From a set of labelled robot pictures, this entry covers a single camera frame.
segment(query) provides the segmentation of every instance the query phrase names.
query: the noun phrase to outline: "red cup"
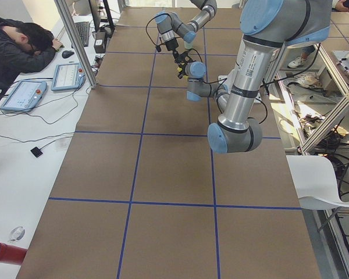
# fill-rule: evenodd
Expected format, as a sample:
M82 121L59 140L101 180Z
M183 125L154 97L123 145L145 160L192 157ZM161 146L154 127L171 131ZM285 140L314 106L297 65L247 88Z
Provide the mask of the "red cup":
M21 265L27 249L0 242L0 262Z

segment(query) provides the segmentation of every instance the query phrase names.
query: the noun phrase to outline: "chair leg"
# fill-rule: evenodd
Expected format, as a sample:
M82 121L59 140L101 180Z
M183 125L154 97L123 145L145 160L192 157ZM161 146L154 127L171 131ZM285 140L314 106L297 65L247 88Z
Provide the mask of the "chair leg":
M341 207L338 207L334 210L334 212L330 215L330 217L327 218L327 220L319 227L317 228L317 232L320 232L324 227L325 225L327 225L329 223L329 221L331 221L331 219L337 214L337 212L340 210Z

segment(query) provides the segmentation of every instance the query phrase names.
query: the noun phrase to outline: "white robotic arm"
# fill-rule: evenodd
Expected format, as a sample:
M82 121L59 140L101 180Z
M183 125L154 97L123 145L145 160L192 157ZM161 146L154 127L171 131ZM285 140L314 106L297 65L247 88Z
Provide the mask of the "white robotic arm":
M212 7L214 13L209 12L209 8L206 12L202 10L189 24L178 24L178 17L170 14L163 13L165 17L161 19L157 17L158 30L175 58L178 44L173 44L173 32L191 42L196 31L216 13L216 1L192 1L199 2L203 4L197 5L199 8ZM204 84L206 68L201 62L186 63L184 71L189 76L188 99L197 101L200 97L208 97L211 90L223 110L217 123L208 127L208 142L213 151L246 152L260 145L261 127L249 117L249 113L273 52L283 44L287 47L304 47L325 40L329 34L331 9L328 0L249 0L241 15L245 45L243 57L234 69L233 85L228 91L224 86ZM196 24L192 24L193 21L201 23L199 28L194 27ZM182 25L188 29L179 31Z

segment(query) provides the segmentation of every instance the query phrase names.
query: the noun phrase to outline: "desk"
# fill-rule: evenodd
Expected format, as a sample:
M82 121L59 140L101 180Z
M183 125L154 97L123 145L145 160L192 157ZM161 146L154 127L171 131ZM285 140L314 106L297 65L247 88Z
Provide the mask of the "desk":
M90 21L91 17L77 17L75 21ZM62 22L59 21L53 33L59 34ZM71 43L65 33L60 40L64 43L64 49L71 49ZM94 61L93 37L90 36L89 46L86 53L90 58L91 65ZM68 59L61 57L60 52L56 53L54 60L42 72L34 74L21 74L17 80L23 78L53 77L55 66L71 61L78 61L76 54ZM88 98L88 82L74 94L71 92L57 92L50 90L51 82L39 105L31 111L31 115L40 115L48 122L53 122L70 111L77 108L55 124L48 125L40 118L28 115L5 116L0 111L0 135L17 138L22 141L36 140L52 135L73 132L75 125L83 111ZM26 233L20 241L13 245L28 248L34 235L36 226L40 219L42 210L48 199L56 179L62 160L65 157L69 146L70 138L56 141L44 148L44 154L35 158L30 150L35 147L42 147L47 143L68 135L44 139L37 142L18 143L11 139L0 138L0 242L8 243L10 231L18 226L23 226ZM0 263L0 279L12 279L16 277L19 266Z
M260 147L211 152L216 104L187 101L172 55L137 41L160 10L122 12L17 279L319 279L270 106ZM208 81L235 64L239 17L198 32Z

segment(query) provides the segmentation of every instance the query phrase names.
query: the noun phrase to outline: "black mouse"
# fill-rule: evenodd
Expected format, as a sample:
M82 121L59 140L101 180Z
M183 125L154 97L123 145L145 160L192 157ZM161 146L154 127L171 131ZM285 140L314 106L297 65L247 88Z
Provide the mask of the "black mouse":
M69 58L73 54L74 54L73 51L63 51L62 52L62 57L66 59L66 58Z

